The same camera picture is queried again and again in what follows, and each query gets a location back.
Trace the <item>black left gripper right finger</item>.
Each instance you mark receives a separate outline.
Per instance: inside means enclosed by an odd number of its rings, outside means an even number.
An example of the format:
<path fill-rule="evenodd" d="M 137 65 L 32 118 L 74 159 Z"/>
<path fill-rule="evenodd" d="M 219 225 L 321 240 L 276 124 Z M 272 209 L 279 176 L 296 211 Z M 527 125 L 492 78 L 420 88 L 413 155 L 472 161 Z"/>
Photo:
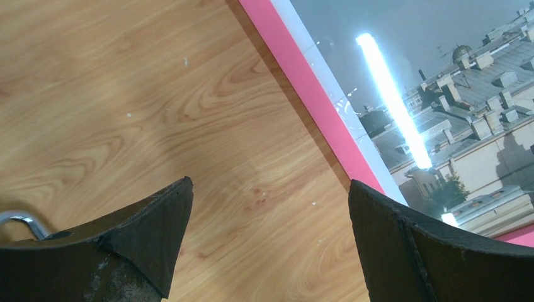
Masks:
<path fill-rule="evenodd" d="M 348 196 L 371 301 L 532 301 L 533 249 L 450 226 L 353 180 Z"/>

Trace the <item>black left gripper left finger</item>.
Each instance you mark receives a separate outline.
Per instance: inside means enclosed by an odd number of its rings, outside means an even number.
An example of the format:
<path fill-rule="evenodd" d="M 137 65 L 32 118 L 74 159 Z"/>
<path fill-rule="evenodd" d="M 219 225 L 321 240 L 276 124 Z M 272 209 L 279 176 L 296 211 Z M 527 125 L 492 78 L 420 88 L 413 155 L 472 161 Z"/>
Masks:
<path fill-rule="evenodd" d="M 1 245 L 2 301 L 168 298 L 193 205 L 184 177 L 150 196 L 44 240 Z"/>

